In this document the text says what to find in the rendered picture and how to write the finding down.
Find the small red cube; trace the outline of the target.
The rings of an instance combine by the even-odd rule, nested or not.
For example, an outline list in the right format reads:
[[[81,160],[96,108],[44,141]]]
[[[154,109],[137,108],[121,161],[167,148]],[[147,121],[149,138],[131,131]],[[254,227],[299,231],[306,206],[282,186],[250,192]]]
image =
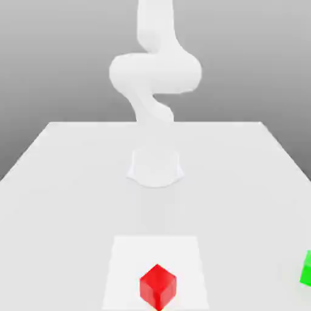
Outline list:
[[[177,278],[156,264],[140,278],[139,293],[141,299],[156,311],[162,311],[176,296]]]

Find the small green cube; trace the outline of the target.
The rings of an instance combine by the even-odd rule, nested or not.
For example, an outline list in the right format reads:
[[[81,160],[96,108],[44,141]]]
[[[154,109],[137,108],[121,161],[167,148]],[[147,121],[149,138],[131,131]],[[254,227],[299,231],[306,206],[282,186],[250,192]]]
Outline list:
[[[299,281],[311,287],[311,250],[307,250]]]

